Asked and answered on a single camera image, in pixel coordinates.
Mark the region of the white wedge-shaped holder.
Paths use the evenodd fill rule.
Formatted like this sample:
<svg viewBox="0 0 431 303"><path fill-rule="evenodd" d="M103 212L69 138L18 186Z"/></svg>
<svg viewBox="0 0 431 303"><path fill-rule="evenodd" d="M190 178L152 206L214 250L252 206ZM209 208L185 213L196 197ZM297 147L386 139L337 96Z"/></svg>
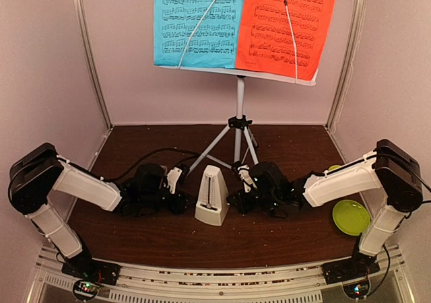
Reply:
<svg viewBox="0 0 431 303"><path fill-rule="evenodd" d="M212 165L206 166L195 205L195 219L210 226L221 226L229 209L228 195L221 169Z"/></svg>

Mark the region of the white folding music stand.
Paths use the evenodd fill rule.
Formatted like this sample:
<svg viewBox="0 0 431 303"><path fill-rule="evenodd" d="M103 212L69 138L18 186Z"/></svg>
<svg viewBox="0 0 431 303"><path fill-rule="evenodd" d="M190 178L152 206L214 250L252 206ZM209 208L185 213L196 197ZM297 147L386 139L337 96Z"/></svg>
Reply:
<svg viewBox="0 0 431 303"><path fill-rule="evenodd" d="M192 172L203 159L208 158L211 161L231 169L232 165L223 162L210 154L213 148L224 138L224 136L231 130L235 131L234 137L234 157L233 162L240 162L241 164L246 160L248 155L251 155L254 164L257 164L257 148L259 144L253 137L250 126L251 120L248 120L244 114L244 92L245 92L245 79L253 77L258 79L268 79L272 81L281 81L285 83L294 83L301 86L315 86L317 74L315 73L310 80L303 80L288 76L277 75L266 72L246 71L242 69L227 69L223 67L185 67L183 62L179 61L177 64L171 66L167 65L167 69L183 69L189 71L202 71L208 73L220 73L227 75L234 75L237 78L237 93L236 93L236 114L228 119L227 125L221 132L214 138L214 140L199 154L197 159L191 164L189 171Z"/></svg>

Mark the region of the red sheet music page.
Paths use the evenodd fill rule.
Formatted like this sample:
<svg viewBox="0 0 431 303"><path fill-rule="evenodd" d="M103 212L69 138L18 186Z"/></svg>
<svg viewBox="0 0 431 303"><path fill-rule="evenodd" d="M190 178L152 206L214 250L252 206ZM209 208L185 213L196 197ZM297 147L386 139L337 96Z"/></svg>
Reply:
<svg viewBox="0 0 431 303"><path fill-rule="evenodd" d="M244 0L235 68L310 81L335 0Z"/></svg>

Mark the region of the blue sheet music page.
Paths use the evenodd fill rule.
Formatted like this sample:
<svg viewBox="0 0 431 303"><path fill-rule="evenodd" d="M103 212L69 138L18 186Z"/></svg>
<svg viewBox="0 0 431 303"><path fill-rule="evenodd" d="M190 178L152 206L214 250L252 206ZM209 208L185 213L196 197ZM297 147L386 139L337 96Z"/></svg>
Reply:
<svg viewBox="0 0 431 303"><path fill-rule="evenodd" d="M244 0L154 0L154 65L233 69Z"/></svg>

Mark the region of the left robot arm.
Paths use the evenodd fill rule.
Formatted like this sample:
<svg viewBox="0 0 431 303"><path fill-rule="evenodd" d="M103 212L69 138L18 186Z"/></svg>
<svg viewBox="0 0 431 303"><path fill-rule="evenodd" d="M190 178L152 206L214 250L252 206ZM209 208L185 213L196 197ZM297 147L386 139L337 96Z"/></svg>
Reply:
<svg viewBox="0 0 431 303"><path fill-rule="evenodd" d="M53 144L43 143L10 168L9 202L71 260L71 268L81 278L89 279L97 272L96 262L85 255L83 240L55 207L56 195L80 199L119 216L151 215L161 209L182 214L189 205L180 190L189 173L183 163L167 169L139 160L130 170L131 178L104 178L59 155Z"/></svg>

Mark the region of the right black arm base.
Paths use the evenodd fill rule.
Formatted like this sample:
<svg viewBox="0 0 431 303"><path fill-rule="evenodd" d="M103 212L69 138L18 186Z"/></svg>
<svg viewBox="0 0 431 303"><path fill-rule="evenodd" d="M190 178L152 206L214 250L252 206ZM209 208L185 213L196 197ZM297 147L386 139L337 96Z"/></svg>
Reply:
<svg viewBox="0 0 431 303"><path fill-rule="evenodd" d="M361 253L358 242L355 243L352 255L349 258L324 263L321 267L326 284L366 277L371 273L380 271L376 256Z"/></svg>

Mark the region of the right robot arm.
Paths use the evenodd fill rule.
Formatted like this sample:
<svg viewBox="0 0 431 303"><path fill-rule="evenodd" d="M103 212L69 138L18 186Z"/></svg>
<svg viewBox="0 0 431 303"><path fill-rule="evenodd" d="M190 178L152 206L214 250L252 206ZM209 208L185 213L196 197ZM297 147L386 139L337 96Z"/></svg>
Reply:
<svg viewBox="0 0 431 303"><path fill-rule="evenodd" d="M317 208L356 193L372 210L370 225L361 233L358 252L345 262L345 271L359 277L371 266L385 242L401 222L424 202L420 165L388 139L336 169L311 171L290 181L273 162L253 167L237 166L243 188L227 197L227 203L245 215L260 207L271 217L285 218L304 208Z"/></svg>

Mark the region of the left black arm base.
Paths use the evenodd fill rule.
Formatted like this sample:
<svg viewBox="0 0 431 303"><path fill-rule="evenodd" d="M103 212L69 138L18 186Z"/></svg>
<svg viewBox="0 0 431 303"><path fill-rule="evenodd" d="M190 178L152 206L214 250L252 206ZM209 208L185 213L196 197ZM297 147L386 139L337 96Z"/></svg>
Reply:
<svg viewBox="0 0 431 303"><path fill-rule="evenodd" d="M90 252L83 250L73 258L66 258L61 272L102 285L116 285L120 265L93 259Z"/></svg>

